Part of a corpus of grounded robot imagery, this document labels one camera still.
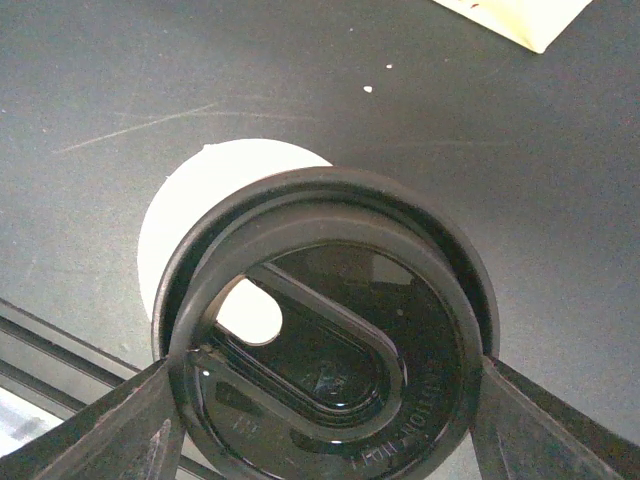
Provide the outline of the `cream cakes paper bag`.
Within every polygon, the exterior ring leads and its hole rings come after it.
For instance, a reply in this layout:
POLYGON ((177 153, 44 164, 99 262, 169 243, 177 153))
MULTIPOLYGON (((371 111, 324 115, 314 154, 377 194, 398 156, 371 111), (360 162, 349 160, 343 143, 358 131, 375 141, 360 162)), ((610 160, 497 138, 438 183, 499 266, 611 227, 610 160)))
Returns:
POLYGON ((435 3, 543 54, 591 0, 435 0, 435 3))

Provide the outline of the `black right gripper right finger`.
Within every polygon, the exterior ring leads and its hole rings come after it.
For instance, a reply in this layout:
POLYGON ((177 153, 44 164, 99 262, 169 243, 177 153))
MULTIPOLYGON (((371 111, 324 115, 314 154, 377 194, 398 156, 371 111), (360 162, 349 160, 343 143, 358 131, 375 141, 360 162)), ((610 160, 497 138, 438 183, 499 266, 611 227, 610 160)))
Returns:
POLYGON ((639 477, 637 444, 491 357, 471 433, 484 479, 639 477))

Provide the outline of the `black paper coffee cup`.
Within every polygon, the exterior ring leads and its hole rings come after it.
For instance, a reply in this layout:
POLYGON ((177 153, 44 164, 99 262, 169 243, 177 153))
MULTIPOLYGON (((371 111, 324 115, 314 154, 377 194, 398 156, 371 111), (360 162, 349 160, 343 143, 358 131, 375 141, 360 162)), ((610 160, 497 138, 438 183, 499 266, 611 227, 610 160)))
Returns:
POLYGON ((137 271, 146 316, 152 316, 161 276, 171 255, 205 213, 263 178, 329 164, 303 147, 259 138, 207 144, 182 163, 156 192, 140 229, 137 271))

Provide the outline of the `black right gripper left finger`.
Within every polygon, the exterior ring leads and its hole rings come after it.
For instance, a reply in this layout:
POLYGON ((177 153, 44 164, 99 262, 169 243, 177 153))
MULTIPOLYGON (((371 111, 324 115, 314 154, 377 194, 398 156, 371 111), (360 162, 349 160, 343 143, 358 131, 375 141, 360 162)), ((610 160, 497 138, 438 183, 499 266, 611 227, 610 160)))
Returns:
POLYGON ((3 479, 173 479, 185 428, 160 360, 1 459, 3 479))

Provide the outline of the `black cup lid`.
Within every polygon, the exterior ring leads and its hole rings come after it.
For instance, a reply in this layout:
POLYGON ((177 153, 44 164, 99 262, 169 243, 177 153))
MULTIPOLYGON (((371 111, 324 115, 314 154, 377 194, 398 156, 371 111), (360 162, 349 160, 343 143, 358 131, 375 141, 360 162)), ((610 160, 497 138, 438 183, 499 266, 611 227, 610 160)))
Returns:
POLYGON ((423 479, 473 423, 499 350, 488 273, 419 194, 337 167, 206 212, 152 307, 195 446, 227 479, 423 479))

